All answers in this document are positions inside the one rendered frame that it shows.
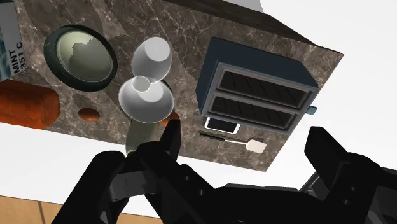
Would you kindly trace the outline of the small orange-brown egg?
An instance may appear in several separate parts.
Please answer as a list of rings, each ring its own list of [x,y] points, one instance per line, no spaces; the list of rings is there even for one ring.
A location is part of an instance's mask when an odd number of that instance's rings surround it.
[[[86,122],[96,122],[101,116],[96,109],[82,108],[78,111],[78,115]]]

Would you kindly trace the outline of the white cup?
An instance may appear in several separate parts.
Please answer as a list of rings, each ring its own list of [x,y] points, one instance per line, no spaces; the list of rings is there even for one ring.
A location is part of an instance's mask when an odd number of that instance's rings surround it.
[[[170,88],[162,81],[150,82],[145,76],[127,80],[118,93],[122,110],[142,123],[157,123],[166,119],[174,109]]]
[[[152,37],[143,41],[135,50],[131,60],[134,76],[143,76],[150,83],[164,79],[172,65],[171,48],[161,37]]]

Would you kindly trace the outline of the dark green bowl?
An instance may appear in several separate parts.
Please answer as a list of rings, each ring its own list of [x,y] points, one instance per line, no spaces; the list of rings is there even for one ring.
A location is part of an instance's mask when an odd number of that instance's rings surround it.
[[[118,69],[109,42],[84,25],[65,25],[47,35],[43,46],[50,71],[64,84],[84,92],[106,88]]]

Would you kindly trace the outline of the orange round fruit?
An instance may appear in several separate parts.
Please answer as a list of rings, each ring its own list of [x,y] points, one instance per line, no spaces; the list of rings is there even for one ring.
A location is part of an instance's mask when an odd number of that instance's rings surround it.
[[[167,118],[160,121],[159,124],[163,127],[166,127],[170,120],[179,120],[179,115],[175,111],[173,111],[170,113],[170,115]]]

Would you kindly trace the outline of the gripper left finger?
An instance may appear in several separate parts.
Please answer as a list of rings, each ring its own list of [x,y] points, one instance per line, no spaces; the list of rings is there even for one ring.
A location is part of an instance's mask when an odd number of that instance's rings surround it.
[[[176,162],[181,122],[170,120],[159,141],[140,144],[131,156],[97,154],[52,224],[116,224],[129,198],[144,195],[163,224],[211,224],[205,196],[213,187]]]

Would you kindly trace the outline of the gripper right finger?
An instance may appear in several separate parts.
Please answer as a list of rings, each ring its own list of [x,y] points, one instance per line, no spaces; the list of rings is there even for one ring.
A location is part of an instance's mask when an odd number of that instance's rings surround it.
[[[377,188],[397,190],[397,173],[346,151],[322,127],[309,129],[304,153],[329,189],[324,211],[337,224],[364,224]]]

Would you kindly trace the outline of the blue two-slot toaster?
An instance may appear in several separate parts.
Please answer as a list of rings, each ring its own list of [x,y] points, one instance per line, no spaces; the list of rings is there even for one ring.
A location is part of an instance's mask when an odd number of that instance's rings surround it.
[[[211,38],[196,86],[205,117],[290,135],[319,86],[299,61]]]

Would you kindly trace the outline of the grey and teal lettered box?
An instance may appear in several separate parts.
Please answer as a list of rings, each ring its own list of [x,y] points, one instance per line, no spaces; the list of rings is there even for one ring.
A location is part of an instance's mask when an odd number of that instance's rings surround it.
[[[0,82],[27,68],[13,0],[0,0]]]

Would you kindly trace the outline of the white phone with black screen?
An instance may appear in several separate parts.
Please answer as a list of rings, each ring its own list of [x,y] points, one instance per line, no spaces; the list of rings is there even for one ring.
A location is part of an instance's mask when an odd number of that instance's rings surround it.
[[[216,130],[219,132],[236,134],[240,128],[240,124],[207,117],[204,127],[206,129]]]

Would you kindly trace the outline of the orange-brown bread loaf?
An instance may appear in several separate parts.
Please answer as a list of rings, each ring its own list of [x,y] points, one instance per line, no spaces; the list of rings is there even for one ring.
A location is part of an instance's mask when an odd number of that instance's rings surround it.
[[[43,129],[60,115],[56,91],[15,80],[0,82],[0,122]]]

